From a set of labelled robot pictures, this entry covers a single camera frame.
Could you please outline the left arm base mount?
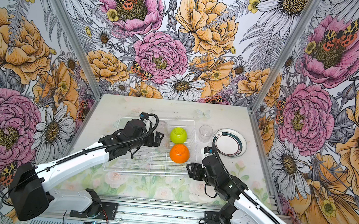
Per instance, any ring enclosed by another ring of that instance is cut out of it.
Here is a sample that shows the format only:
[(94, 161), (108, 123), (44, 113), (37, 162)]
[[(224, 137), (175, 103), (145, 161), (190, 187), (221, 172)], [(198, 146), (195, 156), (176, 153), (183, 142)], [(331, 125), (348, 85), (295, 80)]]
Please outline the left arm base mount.
[(75, 218), (90, 218), (96, 220), (101, 219), (113, 221), (117, 214), (118, 207), (118, 203), (102, 201), (100, 203), (91, 204), (89, 208), (82, 212), (72, 210), (69, 213), (69, 216)]

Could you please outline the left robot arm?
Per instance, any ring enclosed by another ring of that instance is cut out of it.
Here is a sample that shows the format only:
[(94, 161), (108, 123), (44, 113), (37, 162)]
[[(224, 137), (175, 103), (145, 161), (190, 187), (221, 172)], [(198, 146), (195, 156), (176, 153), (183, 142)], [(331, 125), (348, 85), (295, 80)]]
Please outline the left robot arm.
[(54, 187), (93, 166), (103, 165), (126, 155), (134, 155), (142, 147), (159, 147), (164, 134), (158, 132), (159, 118), (141, 113), (128, 121), (123, 129), (104, 136), (79, 152), (52, 162), (25, 163), (18, 167), (8, 191), (20, 221), (28, 221), (44, 212), (73, 211), (88, 218), (103, 212), (99, 195), (92, 189), (79, 192), (57, 192)]

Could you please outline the green red rimmed plate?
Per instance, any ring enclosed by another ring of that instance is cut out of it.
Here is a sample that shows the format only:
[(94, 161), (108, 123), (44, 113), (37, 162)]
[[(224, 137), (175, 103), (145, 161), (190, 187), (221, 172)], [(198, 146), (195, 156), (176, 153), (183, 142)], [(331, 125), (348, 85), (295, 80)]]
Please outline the green red rimmed plate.
[(232, 129), (218, 130), (213, 136), (213, 143), (221, 155), (235, 158), (247, 150), (247, 141), (242, 134)]

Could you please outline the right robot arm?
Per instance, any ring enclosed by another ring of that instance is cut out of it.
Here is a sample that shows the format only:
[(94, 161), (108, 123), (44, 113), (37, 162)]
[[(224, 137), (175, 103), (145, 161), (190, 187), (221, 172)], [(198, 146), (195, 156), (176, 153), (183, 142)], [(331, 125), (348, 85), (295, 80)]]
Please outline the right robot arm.
[(215, 147), (203, 149), (201, 163), (187, 164), (189, 178), (212, 186), (226, 202), (219, 211), (220, 224), (288, 224), (266, 207), (239, 178), (229, 173)]

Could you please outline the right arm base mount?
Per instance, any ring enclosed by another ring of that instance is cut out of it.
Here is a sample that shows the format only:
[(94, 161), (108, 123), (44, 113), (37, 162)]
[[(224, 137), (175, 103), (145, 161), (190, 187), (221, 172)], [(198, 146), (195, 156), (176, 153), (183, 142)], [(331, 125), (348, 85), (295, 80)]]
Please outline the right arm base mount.
[(230, 221), (219, 212), (205, 211), (204, 218), (200, 219), (199, 224), (230, 224)]

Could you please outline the white wire dish rack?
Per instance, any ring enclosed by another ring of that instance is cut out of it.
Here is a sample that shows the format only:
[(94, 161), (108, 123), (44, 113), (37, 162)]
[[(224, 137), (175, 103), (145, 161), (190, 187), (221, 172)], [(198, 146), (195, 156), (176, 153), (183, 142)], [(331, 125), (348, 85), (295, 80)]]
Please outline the white wire dish rack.
[[(178, 127), (187, 132), (188, 137), (184, 145), (186, 145), (190, 153), (189, 160), (182, 164), (173, 162), (169, 156), (170, 150), (174, 146), (174, 143), (170, 140), (170, 134), (173, 129)], [(104, 171), (126, 175), (187, 176), (187, 164), (202, 162), (197, 143), (198, 129), (194, 120), (160, 118), (156, 130), (164, 135), (160, 146), (142, 146), (133, 156), (127, 153), (105, 163)]]

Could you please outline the lime green bowl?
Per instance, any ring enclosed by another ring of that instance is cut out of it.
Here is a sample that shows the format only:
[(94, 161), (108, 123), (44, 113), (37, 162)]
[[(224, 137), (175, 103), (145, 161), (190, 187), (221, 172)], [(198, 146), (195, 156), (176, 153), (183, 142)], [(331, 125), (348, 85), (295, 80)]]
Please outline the lime green bowl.
[(182, 127), (176, 127), (171, 131), (170, 140), (174, 144), (184, 144), (187, 141), (188, 134)]

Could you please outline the clear glass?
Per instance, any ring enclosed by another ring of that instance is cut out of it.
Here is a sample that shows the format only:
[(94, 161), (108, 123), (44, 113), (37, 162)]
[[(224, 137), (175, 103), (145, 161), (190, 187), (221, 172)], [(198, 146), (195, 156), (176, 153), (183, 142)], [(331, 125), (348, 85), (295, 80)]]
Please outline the clear glass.
[(170, 143), (169, 137), (165, 135), (160, 143), (160, 146), (158, 147), (158, 150), (160, 152), (168, 152), (170, 148), (169, 143)]
[(199, 129), (199, 139), (202, 143), (208, 143), (211, 140), (213, 134), (214, 131), (209, 125), (202, 125)]
[(166, 136), (168, 134), (167, 122), (164, 120), (159, 121), (156, 131)]

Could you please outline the orange bowl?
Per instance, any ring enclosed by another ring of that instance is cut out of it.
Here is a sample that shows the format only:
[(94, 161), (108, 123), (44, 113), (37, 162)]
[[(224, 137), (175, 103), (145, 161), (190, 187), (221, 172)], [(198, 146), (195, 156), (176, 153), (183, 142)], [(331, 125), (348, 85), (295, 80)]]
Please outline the orange bowl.
[(170, 149), (170, 159), (174, 163), (183, 164), (190, 159), (189, 149), (184, 144), (175, 144)]

